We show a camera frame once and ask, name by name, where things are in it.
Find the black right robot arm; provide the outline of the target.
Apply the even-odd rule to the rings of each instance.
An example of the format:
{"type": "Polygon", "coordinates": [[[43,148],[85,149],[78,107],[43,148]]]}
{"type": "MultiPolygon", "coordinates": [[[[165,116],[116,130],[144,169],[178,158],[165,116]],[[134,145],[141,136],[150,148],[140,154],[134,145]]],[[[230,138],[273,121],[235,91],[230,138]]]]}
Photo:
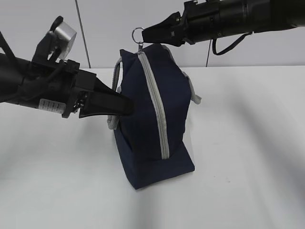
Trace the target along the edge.
{"type": "Polygon", "coordinates": [[[182,13],[142,29],[143,42],[180,47],[210,40],[214,55],[224,55],[253,33],[285,31],[305,25],[303,0],[186,1],[182,13]]]}

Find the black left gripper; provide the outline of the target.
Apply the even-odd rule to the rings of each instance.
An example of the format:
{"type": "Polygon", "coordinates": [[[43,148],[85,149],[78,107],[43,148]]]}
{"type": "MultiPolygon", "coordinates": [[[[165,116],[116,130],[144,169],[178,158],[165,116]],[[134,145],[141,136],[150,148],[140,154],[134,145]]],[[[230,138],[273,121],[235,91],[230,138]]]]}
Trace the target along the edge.
{"type": "Polygon", "coordinates": [[[68,118],[99,115],[131,115],[134,103],[105,85],[96,74],[68,60],[54,66],[32,65],[33,73],[18,89],[18,105],[50,111],[68,118]]]}

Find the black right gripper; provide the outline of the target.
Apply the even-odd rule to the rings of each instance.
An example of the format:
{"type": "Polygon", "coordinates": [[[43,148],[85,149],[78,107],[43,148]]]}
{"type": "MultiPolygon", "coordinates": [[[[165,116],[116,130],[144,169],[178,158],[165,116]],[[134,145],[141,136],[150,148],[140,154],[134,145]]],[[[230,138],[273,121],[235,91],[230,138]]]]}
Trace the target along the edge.
{"type": "Polygon", "coordinates": [[[186,1],[183,16],[180,12],[175,12],[162,22],[142,31],[145,43],[169,44],[175,47],[185,43],[193,45],[221,36],[219,0],[207,0],[203,3],[186,1]]]}

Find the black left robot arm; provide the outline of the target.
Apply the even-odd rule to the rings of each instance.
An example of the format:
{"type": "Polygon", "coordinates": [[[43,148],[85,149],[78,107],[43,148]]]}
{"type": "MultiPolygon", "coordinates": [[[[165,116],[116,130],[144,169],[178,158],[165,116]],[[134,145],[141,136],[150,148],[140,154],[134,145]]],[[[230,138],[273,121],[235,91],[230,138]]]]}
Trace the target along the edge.
{"type": "Polygon", "coordinates": [[[60,49],[48,58],[32,61],[17,58],[3,36],[0,38],[0,101],[49,111],[68,118],[119,115],[120,97],[101,82],[96,74],[80,69],[72,60],[60,60],[60,49]]]}

